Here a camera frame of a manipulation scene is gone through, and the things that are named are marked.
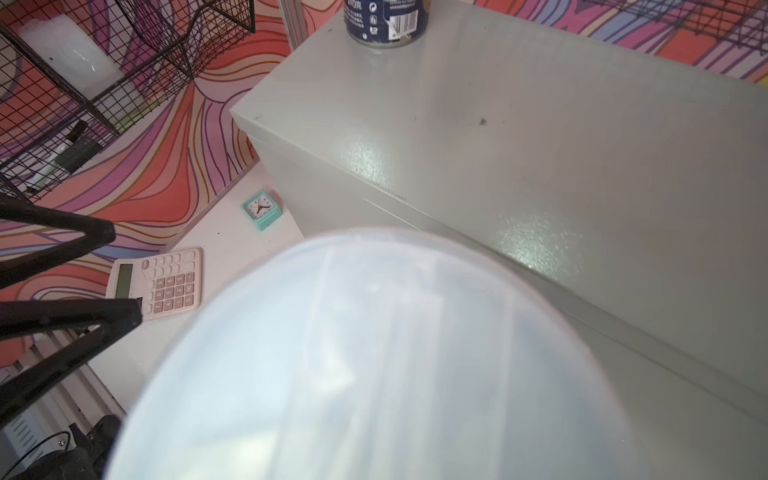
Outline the dark blue tin can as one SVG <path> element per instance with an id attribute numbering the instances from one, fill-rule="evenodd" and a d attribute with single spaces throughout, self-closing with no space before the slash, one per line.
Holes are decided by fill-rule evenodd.
<path id="1" fill-rule="evenodd" d="M 426 31 L 430 0 L 345 0 L 348 34 L 372 48 L 408 45 Z"/>

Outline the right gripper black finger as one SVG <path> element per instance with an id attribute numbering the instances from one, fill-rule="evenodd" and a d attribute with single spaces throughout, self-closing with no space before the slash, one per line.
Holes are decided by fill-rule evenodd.
<path id="1" fill-rule="evenodd" d="M 1 424 L 141 323 L 136 299 L 105 296 L 112 222 L 1 197 Z"/>

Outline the yellow green can plastic lid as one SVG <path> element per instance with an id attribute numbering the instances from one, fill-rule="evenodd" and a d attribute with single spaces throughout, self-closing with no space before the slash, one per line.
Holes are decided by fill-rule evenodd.
<path id="1" fill-rule="evenodd" d="M 110 479 L 647 479 L 605 373 L 510 269 L 321 236 L 223 288 L 131 408 Z"/>

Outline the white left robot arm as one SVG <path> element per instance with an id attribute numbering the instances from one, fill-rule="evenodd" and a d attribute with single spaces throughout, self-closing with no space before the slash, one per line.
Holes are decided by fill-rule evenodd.
<path id="1" fill-rule="evenodd" d="M 66 431 L 49 435 L 39 441 L 8 467 L 2 479 L 103 479 L 107 462 L 117 435 L 122 427 L 116 415 L 103 416 L 96 425 L 84 433 L 75 423 Z M 63 436 L 64 444 L 58 449 L 40 455 L 29 466 L 25 459 L 35 456 L 46 443 Z"/>

